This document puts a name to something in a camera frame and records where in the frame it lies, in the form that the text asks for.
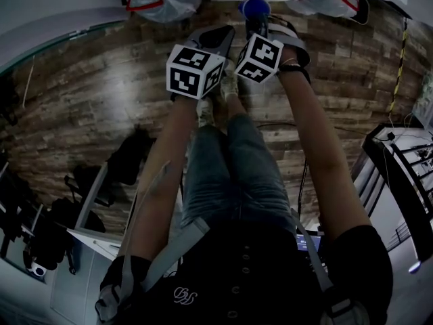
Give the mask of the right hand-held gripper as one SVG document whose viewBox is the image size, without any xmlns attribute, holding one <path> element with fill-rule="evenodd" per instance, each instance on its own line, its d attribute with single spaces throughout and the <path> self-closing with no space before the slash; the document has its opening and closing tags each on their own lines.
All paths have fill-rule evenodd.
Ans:
<svg viewBox="0 0 433 325">
<path fill-rule="evenodd" d="M 294 47 L 298 64 L 305 67 L 310 56 L 304 42 L 298 37 L 296 29 L 290 24 L 285 26 L 269 23 L 269 16 L 261 14 L 248 16 L 245 21 L 246 34 L 252 35 L 242 49 L 235 74 L 254 83 L 264 83 L 279 72 L 284 46 Z"/>
</svg>

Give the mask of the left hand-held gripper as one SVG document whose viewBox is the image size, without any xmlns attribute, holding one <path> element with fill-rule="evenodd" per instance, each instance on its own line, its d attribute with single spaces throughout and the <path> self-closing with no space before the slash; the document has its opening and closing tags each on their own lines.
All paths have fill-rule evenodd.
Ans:
<svg viewBox="0 0 433 325">
<path fill-rule="evenodd" d="M 230 25 L 193 31 L 184 44 L 176 44 L 166 62 L 166 90 L 202 99 L 221 80 L 235 30 Z"/>
</svg>

